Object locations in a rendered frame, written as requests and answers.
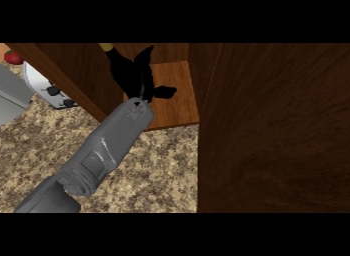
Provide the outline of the white appliance black knobs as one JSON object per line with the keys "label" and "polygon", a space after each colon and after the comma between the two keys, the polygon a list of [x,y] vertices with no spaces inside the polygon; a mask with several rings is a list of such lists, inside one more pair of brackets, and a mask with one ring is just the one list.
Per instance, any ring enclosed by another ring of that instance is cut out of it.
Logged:
{"label": "white appliance black knobs", "polygon": [[23,62],[23,79],[32,91],[47,101],[54,109],[64,109],[78,106],[76,102],[69,98],[28,62]]}

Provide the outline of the grey appliance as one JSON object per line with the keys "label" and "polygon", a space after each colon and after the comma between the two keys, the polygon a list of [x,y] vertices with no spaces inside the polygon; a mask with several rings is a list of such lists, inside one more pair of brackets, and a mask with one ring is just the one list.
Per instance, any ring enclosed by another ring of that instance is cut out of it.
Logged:
{"label": "grey appliance", "polygon": [[0,126],[26,110],[32,90],[20,77],[0,64]]}

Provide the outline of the dark brown cabinet door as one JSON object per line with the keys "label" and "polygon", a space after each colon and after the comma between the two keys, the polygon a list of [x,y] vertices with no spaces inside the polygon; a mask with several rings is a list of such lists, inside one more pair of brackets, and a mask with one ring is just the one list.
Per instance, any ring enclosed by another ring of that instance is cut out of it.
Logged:
{"label": "dark brown cabinet door", "polygon": [[350,44],[225,44],[199,127],[202,212],[350,212]]}

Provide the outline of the brown wooden cabinet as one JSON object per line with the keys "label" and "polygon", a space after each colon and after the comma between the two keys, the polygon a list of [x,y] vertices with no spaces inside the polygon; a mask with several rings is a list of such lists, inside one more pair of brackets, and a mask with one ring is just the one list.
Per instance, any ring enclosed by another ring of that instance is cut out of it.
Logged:
{"label": "brown wooden cabinet", "polygon": [[[82,109],[101,121],[127,99],[110,75],[109,60],[97,43],[7,43]],[[171,99],[153,99],[150,130],[199,123],[187,63],[189,44],[155,45],[150,67],[155,85],[172,86]]]}

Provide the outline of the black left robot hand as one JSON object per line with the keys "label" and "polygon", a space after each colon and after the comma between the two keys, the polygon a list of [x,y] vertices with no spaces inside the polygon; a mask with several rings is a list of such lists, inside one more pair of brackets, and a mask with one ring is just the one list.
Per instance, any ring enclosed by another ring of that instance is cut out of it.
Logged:
{"label": "black left robot hand", "polygon": [[149,46],[134,57],[131,65],[127,69],[127,96],[138,97],[147,103],[155,98],[171,99],[177,93],[177,88],[172,86],[155,86],[153,72],[150,67],[150,57],[153,46]]}

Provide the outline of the dark wine bottle yellow cap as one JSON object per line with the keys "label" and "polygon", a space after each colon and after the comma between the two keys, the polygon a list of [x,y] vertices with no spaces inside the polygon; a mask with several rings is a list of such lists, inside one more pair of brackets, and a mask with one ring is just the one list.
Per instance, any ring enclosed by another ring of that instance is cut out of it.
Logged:
{"label": "dark wine bottle yellow cap", "polygon": [[138,97],[140,78],[132,61],[121,55],[112,43],[100,43],[100,48],[109,59],[110,73],[116,84],[129,98]]}

